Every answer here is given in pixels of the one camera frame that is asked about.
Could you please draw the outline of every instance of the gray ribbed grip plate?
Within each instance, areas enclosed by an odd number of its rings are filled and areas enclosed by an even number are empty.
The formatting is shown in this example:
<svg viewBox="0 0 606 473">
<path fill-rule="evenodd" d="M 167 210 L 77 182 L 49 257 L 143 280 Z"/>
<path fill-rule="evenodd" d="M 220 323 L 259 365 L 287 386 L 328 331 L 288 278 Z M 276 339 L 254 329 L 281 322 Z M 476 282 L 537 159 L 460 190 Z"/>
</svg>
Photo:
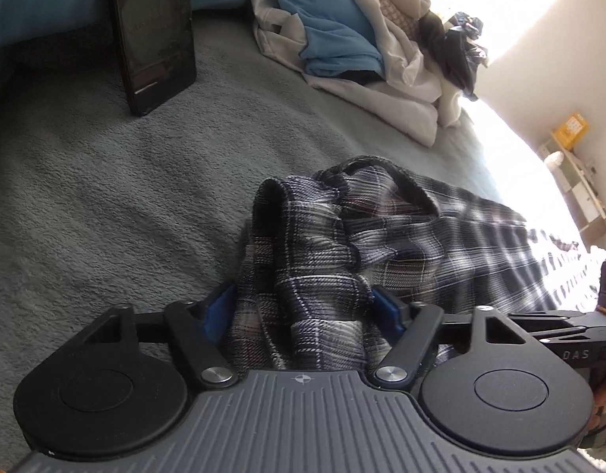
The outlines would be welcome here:
<svg viewBox="0 0 606 473">
<path fill-rule="evenodd" d="M 355 371 L 252 371 L 202 393 L 186 419 L 146 450 L 96 463 L 32 453 L 15 473 L 584 473 L 572 450 L 534 460 L 468 452 L 422 421 L 402 393 Z"/>
</svg>

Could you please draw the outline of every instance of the white wall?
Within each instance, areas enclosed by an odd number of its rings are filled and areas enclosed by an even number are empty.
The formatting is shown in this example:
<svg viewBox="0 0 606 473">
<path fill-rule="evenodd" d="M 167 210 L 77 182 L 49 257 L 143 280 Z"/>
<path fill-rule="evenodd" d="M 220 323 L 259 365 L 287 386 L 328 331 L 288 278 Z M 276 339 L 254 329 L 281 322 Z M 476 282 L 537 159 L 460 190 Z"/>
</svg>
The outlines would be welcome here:
<svg viewBox="0 0 606 473">
<path fill-rule="evenodd" d="M 606 205 L 606 0 L 555 0 L 509 51 L 479 72 L 476 94 L 532 147 L 581 112 L 591 131 L 575 153 L 594 159 L 595 184 Z"/>
</svg>

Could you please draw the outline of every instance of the yellow box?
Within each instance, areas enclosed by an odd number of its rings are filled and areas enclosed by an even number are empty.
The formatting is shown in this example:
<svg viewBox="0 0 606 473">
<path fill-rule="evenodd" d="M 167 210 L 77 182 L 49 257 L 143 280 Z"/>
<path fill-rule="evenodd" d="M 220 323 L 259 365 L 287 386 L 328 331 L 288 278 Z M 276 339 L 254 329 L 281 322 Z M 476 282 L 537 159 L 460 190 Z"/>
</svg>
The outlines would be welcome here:
<svg viewBox="0 0 606 473">
<path fill-rule="evenodd" d="M 572 151 L 575 144 L 587 133 L 589 125 L 580 113 L 573 113 L 555 132 L 553 137 L 564 149 Z"/>
</svg>

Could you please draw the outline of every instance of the white blanket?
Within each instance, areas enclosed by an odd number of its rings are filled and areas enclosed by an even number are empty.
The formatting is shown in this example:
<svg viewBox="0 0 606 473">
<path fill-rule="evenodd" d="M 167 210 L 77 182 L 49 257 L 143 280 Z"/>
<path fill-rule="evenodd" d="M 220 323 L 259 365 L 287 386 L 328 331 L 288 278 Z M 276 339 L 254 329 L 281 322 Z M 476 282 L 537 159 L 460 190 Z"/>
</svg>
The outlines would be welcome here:
<svg viewBox="0 0 606 473">
<path fill-rule="evenodd" d="M 336 94 L 376 114 L 399 131 L 430 147 L 437 134 L 437 119 L 447 126 L 458 119 L 450 109 L 457 98 L 447 96 L 439 102 L 440 112 L 433 103 L 441 98 L 443 80 L 427 71 L 424 56 L 416 43 L 381 12 L 379 0 L 355 0 L 370 21 L 377 48 L 384 59 L 385 82 L 362 86 L 339 78 L 321 78 L 304 73 L 304 60 L 299 53 L 307 45 L 305 29 L 299 16 L 279 8 L 277 0 L 251 0 L 255 12 L 255 39 L 263 55 L 290 69 L 301 72 L 312 87 Z"/>
</svg>

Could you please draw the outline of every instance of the pile of bedding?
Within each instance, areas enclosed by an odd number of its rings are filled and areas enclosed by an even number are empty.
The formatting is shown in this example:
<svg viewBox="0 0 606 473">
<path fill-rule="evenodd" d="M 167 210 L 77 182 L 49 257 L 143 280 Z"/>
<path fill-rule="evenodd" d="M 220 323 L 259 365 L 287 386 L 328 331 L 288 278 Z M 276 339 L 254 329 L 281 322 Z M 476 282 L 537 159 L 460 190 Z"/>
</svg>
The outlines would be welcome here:
<svg viewBox="0 0 606 473">
<path fill-rule="evenodd" d="M 461 91 L 420 51 L 429 0 L 251 0 L 261 53 L 427 147 L 458 120 Z"/>
</svg>

